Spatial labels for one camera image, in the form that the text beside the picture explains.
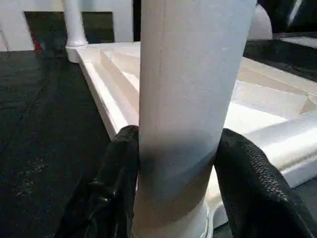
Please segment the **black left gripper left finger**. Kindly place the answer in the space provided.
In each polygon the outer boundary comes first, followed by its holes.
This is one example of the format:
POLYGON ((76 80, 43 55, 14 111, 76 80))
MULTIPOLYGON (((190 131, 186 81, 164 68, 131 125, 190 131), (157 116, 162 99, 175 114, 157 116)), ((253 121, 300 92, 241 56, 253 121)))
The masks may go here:
POLYGON ((138 132, 136 125, 123 127, 107 146, 101 166, 82 176, 54 237, 131 237, 140 167, 138 132))

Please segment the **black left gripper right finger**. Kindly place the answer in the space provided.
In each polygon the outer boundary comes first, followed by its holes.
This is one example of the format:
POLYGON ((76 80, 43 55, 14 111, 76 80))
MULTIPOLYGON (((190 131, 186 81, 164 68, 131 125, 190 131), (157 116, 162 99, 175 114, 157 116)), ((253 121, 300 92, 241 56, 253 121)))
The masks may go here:
POLYGON ((214 167, 235 238, 315 238, 317 222, 265 153, 224 129, 214 167))

